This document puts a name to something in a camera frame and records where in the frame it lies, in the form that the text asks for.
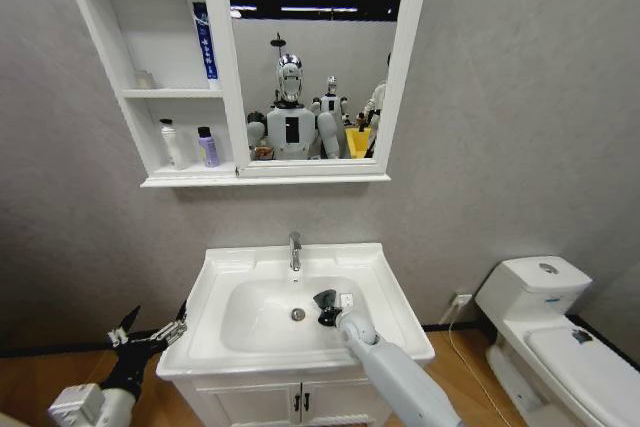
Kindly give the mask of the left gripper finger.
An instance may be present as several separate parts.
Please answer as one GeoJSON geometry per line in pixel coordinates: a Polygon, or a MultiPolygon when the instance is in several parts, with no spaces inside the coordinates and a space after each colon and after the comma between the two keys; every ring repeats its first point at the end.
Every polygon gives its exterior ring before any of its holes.
{"type": "Polygon", "coordinates": [[[110,340],[112,347],[120,347],[129,342],[128,334],[139,314],[140,309],[140,305],[134,307],[124,316],[116,328],[107,332],[107,337],[110,340]]]}
{"type": "Polygon", "coordinates": [[[184,301],[175,319],[147,337],[146,341],[156,347],[168,347],[178,340],[187,329],[187,301],[184,301]]]}

